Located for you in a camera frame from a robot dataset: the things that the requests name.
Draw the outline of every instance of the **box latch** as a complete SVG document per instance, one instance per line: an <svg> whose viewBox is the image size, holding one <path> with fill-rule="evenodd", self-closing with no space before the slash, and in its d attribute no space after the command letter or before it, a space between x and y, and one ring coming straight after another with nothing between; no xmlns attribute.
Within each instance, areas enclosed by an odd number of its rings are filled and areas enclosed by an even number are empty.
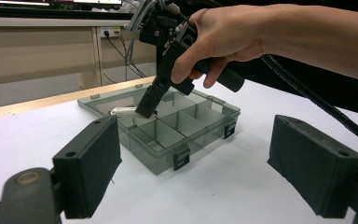
<svg viewBox="0 0 358 224"><path fill-rule="evenodd" d="M177 171L190 162L190 148L173 155L173 170Z"/></svg>
<svg viewBox="0 0 358 224"><path fill-rule="evenodd" d="M232 134L235 133L235 126L237 125L237 122L230 123L229 125L225 126L225 135L224 139L230 137Z"/></svg>

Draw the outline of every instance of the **forearm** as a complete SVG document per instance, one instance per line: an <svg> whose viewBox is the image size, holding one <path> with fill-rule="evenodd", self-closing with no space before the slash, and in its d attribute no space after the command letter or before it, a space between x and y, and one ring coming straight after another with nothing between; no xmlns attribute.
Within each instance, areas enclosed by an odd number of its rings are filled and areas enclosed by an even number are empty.
<svg viewBox="0 0 358 224"><path fill-rule="evenodd" d="M329 7L266 7L265 53L358 78L358 12Z"/></svg>

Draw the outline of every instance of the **finger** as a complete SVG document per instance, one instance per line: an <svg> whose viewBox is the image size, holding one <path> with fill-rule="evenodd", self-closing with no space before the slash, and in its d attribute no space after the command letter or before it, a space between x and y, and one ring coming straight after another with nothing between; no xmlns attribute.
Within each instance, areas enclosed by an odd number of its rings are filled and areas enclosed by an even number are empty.
<svg viewBox="0 0 358 224"><path fill-rule="evenodd" d="M202 75L203 75L202 72L200 72L196 69L193 69L193 70L191 70L191 73L188 77L191 79L199 79L200 77L202 77Z"/></svg>
<svg viewBox="0 0 358 224"><path fill-rule="evenodd" d="M200 53L206 51L203 49L203 44L201 44L200 41L196 41L179 58L176 59L171 75L173 83L178 84L183 82L190 75L194 64L196 64L199 60L207 58L207 56Z"/></svg>
<svg viewBox="0 0 358 224"><path fill-rule="evenodd" d="M217 81L223 69L226 67L228 60L225 57L215 58L211 64L211 68L204 80L204 87L211 88L213 84Z"/></svg>

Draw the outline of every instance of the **box compartment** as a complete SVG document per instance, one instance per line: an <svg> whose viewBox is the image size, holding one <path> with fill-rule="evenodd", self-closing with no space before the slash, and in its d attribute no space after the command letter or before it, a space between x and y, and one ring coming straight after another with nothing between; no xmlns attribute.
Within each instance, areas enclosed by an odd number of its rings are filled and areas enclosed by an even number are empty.
<svg viewBox="0 0 358 224"><path fill-rule="evenodd" d="M146 86L137 86L78 100L98 117L110 116L115 107L133 107ZM157 117L118 118L120 143L153 174L189 162L190 155L235 131L240 110L213 96L193 90L189 95L170 89L157 107Z"/></svg>

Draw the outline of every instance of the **electrical outlet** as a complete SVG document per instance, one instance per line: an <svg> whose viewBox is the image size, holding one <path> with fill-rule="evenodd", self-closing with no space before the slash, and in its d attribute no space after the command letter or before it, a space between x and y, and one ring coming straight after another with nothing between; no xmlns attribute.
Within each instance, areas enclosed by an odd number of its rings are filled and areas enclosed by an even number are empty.
<svg viewBox="0 0 358 224"><path fill-rule="evenodd" d="M117 32L120 32L120 27L118 26L102 26L101 27L101 37L106 37L106 32L109 33L109 37L118 36Z"/></svg>

